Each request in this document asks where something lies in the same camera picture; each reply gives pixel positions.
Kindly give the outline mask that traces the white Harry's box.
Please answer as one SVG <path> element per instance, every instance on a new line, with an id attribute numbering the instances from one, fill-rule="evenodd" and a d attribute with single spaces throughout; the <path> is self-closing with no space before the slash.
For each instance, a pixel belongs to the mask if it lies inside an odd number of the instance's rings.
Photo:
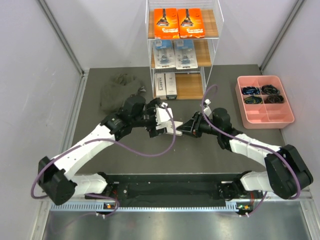
<path id="1" fill-rule="evenodd" d="M 156 73 L 154 77 L 155 97 L 160 98 L 161 100 L 165 100 L 167 98 L 165 74 Z"/>

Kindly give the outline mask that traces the slim white H' box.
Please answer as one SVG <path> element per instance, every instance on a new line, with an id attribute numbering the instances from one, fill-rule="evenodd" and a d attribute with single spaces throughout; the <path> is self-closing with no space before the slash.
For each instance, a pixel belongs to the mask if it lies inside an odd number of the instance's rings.
<path id="1" fill-rule="evenodd" d="M 174 72 L 165 73 L 166 98 L 174 100 L 177 98 L 176 75 Z"/>

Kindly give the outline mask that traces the blue razor blister pack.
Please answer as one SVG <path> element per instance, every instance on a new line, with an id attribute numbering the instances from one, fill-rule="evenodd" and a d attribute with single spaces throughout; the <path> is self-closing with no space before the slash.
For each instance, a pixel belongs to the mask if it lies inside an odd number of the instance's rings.
<path id="1" fill-rule="evenodd" d="M 175 51 L 171 40 L 155 40 L 153 57 L 156 69 L 175 68 Z"/>
<path id="2" fill-rule="evenodd" d="M 198 62 L 194 41 L 192 39 L 180 39 L 175 40 L 173 44 L 175 67 L 178 70 L 197 69 Z"/>

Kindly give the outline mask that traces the orange Gillette Fusion5 box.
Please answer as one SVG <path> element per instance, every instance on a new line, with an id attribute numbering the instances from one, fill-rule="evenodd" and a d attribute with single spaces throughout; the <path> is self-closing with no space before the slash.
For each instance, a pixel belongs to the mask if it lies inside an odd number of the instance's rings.
<path id="1" fill-rule="evenodd" d="M 205 26 L 200 8 L 180 8 L 177 10 L 177 15 L 181 39 L 205 37 Z"/>

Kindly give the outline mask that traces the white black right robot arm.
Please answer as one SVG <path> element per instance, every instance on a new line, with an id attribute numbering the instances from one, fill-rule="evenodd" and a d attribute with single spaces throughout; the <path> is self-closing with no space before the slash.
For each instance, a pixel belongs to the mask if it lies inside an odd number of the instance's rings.
<path id="1" fill-rule="evenodd" d="M 200 138 L 203 134 L 217 137 L 223 150 L 245 156 L 265 168 L 263 172 L 247 170 L 237 175 L 224 196 L 245 198 L 251 191 L 273 192 L 282 199 L 292 199 L 311 185 L 314 178 L 298 150 L 290 144 L 270 145 L 251 138 L 232 126 L 230 115 L 224 108 L 211 110 L 210 101 L 203 103 L 190 120 L 177 127 L 184 135 Z"/>

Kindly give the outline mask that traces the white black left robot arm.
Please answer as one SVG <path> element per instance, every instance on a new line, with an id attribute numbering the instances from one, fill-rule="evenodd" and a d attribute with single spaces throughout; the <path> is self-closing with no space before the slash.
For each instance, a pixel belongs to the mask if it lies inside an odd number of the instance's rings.
<path id="1" fill-rule="evenodd" d="M 30 195 L 37 199 L 35 187 L 39 186 L 54 204 L 62 205 L 72 197 L 98 194 L 109 198 L 114 191 L 103 173 L 88 176 L 77 172 L 98 153 L 129 135 L 134 128 L 145 128 L 151 138 L 167 131 L 173 121 L 168 104 L 160 98 L 149 103 L 140 95 L 128 97 L 117 110 L 109 113 L 86 137 L 53 158 L 43 157 L 38 163 L 38 173 Z"/>

